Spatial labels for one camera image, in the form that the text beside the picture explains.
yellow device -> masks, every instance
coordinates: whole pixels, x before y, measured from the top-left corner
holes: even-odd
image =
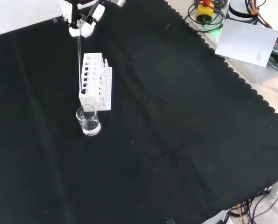
[[[214,14],[214,9],[213,9],[214,4],[211,1],[207,1],[207,0],[201,1],[200,3],[207,4],[212,8],[199,4],[198,11],[197,11],[197,20],[201,22],[211,21]]]

scalloped edge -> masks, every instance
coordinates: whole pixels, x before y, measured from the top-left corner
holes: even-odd
[[[228,64],[227,62],[225,62],[225,58],[224,58],[224,57],[219,56],[219,55],[216,55],[216,54],[215,54],[215,50],[214,50],[213,48],[211,48],[211,47],[209,46],[208,43],[206,43],[205,39],[202,38],[202,36],[201,36],[197,31],[195,31],[195,30],[193,29],[193,27],[190,26],[189,23],[187,23],[187,22],[185,21],[185,19],[183,18],[183,16],[180,15],[179,12],[177,12],[174,8],[172,8],[172,6],[170,6],[169,3],[168,3],[167,1],[165,1],[165,0],[161,0],[161,1],[163,1],[164,4],[167,5],[168,9],[171,9],[170,11],[171,11],[173,14],[175,14],[177,17],[179,17],[179,18],[188,26],[189,29],[191,29],[194,33],[197,33],[197,36],[198,36],[198,37],[201,39],[201,41],[208,47],[208,49],[214,54],[214,56],[217,57],[217,58],[220,58],[220,59],[222,60],[222,63],[223,63],[224,65],[226,65],[227,70],[231,71],[232,75],[234,75],[234,76],[237,78],[238,82],[240,82],[240,84],[242,84],[242,88],[245,88],[245,89],[247,89],[248,91],[252,91],[252,93],[255,93],[255,94],[256,94],[257,100],[260,100],[260,102],[261,102],[262,104],[265,104],[265,106],[268,106],[268,109],[274,114],[275,119],[278,119],[278,113],[275,112],[275,111],[276,111],[275,108],[271,107],[270,104],[269,104],[269,102],[266,101],[262,95],[258,94],[257,90],[253,89],[252,86],[251,86],[250,84],[246,83],[246,80],[245,80],[244,78],[242,78],[237,72],[234,72],[234,69],[233,69],[232,67],[230,67],[229,64]]]

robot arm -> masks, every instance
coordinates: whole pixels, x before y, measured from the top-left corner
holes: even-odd
[[[109,0],[110,2],[122,7],[125,0]],[[89,37],[94,31],[95,25],[101,19],[105,12],[105,7],[100,4],[100,0],[95,2],[91,7],[88,16],[78,14],[78,4],[86,4],[79,0],[61,0],[61,8],[64,20],[68,22],[69,33],[71,36],[76,37],[82,35]]]

black tablecloth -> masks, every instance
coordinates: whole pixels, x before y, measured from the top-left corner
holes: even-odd
[[[106,4],[82,51],[114,68],[96,137],[66,25],[0,36],[0,224],[200,224],[278,180],[278,115],[165,2]]]

clear glass cup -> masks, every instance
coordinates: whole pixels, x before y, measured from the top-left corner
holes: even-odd
[[[76,116],[85,135],[93,136],[100,132],[100,121],[94,106],[89,104],[81,106]]]

